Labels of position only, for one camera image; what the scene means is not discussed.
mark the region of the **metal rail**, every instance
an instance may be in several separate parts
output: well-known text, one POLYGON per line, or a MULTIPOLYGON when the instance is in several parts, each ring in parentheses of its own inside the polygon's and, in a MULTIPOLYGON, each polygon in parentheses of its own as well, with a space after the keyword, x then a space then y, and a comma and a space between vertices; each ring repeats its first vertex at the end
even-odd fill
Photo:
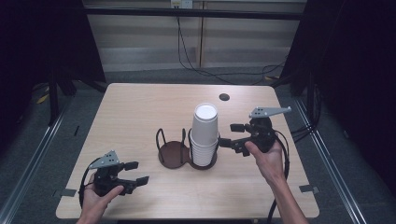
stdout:
MULTIPOLYGON (((297 108, 301 114, 301 117, 304 120, 305 125, 308 127, 310 122, 309 118, 306 115, 306 108, 304 103, 301 100, 296 100, 295 102, 297 104, 297 108)), ((337 188, 341 200, 343 201, 344 206, 346 207, 346 210, 348 211, 353 223, 367 223, 366 219, 364 218, 363 212, 361 211, 361 208, 356 202, 355 197, 350 192, 344 178, 338 171, 338 168, 335 165, 334 160, 332 159, 332 155, 324 144, 319 132, 317 130, 314 130, 313 132, 311 132, 310 136, 314 141, 315 146, 317 147, 318 153, 322 158, 323 163, 326 166, 327 171, 329 172, 330 178, 332 179, 332 182, 337 188)))
POLYGON ((64 112, 69 107, 70 102, 71 98, 65 103, 64 109, 62 110, 61 114, 55 120, 53 125, 48 127, 46 133, 41 139, 40 144, 35 150, 35 154, 26 166, 26 169, 24 170, 20 180, 18 181, 17 186, 11 192, 0 211, 0 223, 11 223, 12 219, 14 218, 19 206, 21 205, 23 197, 29 189, 32 180, 35 177, 35 174, 37 173, 41 162, 47 154, 53 137, 58 132, 58 129, 61 126, 62 120, 64 119, 64 112))

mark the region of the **white cup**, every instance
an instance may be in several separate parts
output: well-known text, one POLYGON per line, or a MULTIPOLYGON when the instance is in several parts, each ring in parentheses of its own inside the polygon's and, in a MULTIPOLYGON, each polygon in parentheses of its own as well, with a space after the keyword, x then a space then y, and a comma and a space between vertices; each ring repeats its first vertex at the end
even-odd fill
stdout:
POLYGON ((216 151, 216 146, 218 145, 218 141, 209 146, 201 146, 194 142, 191 138, 191 153, 192 153, 192 161, 194 164, 199 166, 207 166, 212 161, 213 155, 216 151))
POLYGON ((191 138, 199 146, 211 146, 217 143, 218 136, 218 110, 209 103, 199 104, 194 111, 191 138))

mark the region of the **metal wire cup stand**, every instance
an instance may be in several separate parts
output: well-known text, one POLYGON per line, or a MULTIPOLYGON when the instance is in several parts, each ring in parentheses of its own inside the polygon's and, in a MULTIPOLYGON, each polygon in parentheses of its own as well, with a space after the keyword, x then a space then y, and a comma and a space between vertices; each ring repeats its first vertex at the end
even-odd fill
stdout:
POLYGON ((186 145, 184 144, 184 141, 186 139, 185 129, 182 130, 181 142, 178 141, 166 142, 163 129, 158 130, 156 134, 158 159, 164 167, 169 169, 177 169, 183 166, 185 163, 189 163, 190 166, 194 169, 207 170, 210 169, 216 163, 218 158, 217 152, 219 148, 219 143, 217 143, 216 145, 216 149, 215 152, 213 153, 212 161, 207 166, 199 166, 193 162, 193 155, 192 152, 190 151, 190 148, 192 148, 190 133, 191 133, 191 129, 189 130, 189 135, 188 135, 190 147, 186 147, 186 145), (158 139, 160 133, 163 136, 163 145, 161 147, 160 147, 160 141, 158 139))

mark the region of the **black circle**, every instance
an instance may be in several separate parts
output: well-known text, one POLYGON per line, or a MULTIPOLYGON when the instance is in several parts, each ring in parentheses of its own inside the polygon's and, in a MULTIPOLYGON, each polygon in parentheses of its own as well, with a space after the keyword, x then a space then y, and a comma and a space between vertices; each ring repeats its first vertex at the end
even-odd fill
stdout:
POLYGON ((230 100, 230 96, 229 96, 227 93, 222 93, 222 94, 219 96, 219 98, 220 98, 220 100, 222 100, 222 101, 228 101, 228 100, 230 100))

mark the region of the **wall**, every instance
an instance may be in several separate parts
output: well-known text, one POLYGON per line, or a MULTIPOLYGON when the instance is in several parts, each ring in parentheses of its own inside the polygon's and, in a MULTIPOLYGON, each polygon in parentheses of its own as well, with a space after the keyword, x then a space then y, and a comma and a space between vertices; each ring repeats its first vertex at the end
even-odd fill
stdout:
MULTIPOLYGON (((85 0, 85 6, 170 7, 170 0, 85 0)), ((305 1, 193 1, 193 8, 303 12, 305 1)), ((265 66, 288 55, 297 21, 89 15, 105 72, 182 67, 265 66)))

